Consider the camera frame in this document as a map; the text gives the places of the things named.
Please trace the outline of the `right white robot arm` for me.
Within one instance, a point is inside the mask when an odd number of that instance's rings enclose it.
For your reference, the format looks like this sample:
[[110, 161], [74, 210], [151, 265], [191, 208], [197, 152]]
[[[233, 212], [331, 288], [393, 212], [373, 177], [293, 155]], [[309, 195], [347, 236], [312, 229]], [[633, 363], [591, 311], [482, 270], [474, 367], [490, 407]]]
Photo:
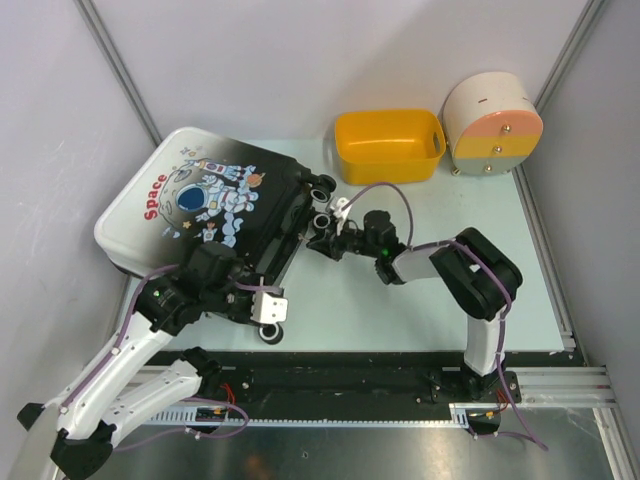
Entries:
[[523, 284], [519, 268], [479, 230], [468, 227], [452, 239], [409, 246], [399, 241], [388, 212], [372, 210], [364, 227], [351, 227], [329, 213], [312, 220], [309, 249], [339, 261], [350, 253], [372, 258], [386, 285], [439, 278], [467, 315], [463, 366], [431, 385], [451, 387], [484, 401], [504, 379], [506, 316]]

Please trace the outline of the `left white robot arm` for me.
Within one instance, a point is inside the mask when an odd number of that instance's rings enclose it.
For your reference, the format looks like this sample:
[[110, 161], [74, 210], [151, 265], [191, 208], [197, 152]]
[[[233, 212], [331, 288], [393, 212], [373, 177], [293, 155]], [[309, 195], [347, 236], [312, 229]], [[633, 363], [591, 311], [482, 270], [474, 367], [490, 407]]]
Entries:
[[66, 479], [87, 479], [120, 443], [155, 414], [180, 401], [215, 397], [222, 367], [192, 347], [160, 375], [126, 392], [125, 386], [160, 350], [205, 313], [263, 326], [265, 309], [282, 302], [281, 288], [251, 271], [230, 247], [201, 244], [180, 264], [144, 276], [120, 328], [60, 394], [28, 403], [18, 420], [29, 436], [49, 442], [46, 463]]

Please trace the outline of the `space print kids suitcase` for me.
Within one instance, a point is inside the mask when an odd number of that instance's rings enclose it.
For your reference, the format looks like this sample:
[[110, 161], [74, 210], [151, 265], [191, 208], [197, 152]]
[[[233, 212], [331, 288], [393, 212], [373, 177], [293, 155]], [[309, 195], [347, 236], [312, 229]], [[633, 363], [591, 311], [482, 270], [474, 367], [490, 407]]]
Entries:
[[[185, 127], [159, 145], [107, 207], [94, 237], [139, 283], [216, 242], [281, 288], [278, 279], [316, 205], [329, 202], [335, 187], [332, 177], [292, 157]], [[274, 345], [283, 338], [283, 323], [253, 327]]]

